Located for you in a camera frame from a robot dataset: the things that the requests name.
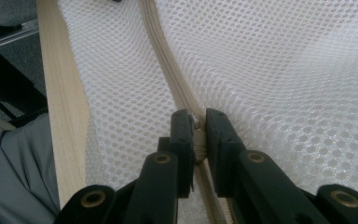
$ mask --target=gray trouser leg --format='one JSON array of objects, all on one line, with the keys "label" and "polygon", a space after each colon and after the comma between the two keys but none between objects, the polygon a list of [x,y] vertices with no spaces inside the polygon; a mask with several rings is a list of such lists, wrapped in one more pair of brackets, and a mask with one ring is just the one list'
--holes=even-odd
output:
[{"label": "gray trouser leg", "polygon": [[52,223],[60,212],[48,115],[0,135],[0,223]]}]

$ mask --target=white mesh fabric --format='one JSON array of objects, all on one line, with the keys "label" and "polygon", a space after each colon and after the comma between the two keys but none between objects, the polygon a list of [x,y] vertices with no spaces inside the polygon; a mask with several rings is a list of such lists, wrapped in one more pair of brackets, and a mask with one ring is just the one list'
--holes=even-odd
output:
[{"label": "white mesh fabric", "polygon": [[[89,185],[114,189],[140,174],[176,110],[136,1],[59,1],[89,103]],[[205,223],[196,191],[179,202],[178,223]]]},{"label": "white mesh fabric", "polygon": [[358,1],[157,0],[198,103],[302,189],[358,190]]}]

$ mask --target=metal bar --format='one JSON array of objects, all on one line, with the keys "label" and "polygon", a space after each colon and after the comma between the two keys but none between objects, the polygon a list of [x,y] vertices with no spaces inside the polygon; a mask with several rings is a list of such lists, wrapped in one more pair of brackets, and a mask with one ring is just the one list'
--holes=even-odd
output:
[{"label": "metal bar", "polygon": [[0,36],[0,47],[38,33],[39,26],[37,20],[27,21],[21,25],[20,30],[5,36]]}]

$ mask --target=gray floor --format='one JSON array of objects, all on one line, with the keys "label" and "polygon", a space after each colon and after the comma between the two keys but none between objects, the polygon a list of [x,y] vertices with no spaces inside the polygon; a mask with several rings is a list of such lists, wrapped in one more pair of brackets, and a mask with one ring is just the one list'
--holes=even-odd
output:
[{"label": "gray floor", "polygon": [[[35,0],[0,0],[0,25],[16,25],[36,18]],[[0,47],[0,53],[46,95],[39,35],[31,35]],[[21,115],[15,108],[7,107],[16,116]],[[0,118],[9,120],[1,110]]]}]

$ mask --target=clamp jaw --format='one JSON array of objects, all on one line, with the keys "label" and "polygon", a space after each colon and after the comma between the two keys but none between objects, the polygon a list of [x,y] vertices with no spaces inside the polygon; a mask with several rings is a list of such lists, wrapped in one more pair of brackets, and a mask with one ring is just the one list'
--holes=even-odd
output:
[{"label": "clamp jaw", "polygon": [[[176,223],[177,199],[192,187],[192,119],[172,114],[171,137],[146,157],[138,179],[114,191],[89,186],[76,193],[55,223]],[[340,185],[316,196],[296,187],[265,153],[247,150],[226,114],[207,109],[208,163],[218,197],[229,199],[236,223],[356,223],[358,192]]]}]

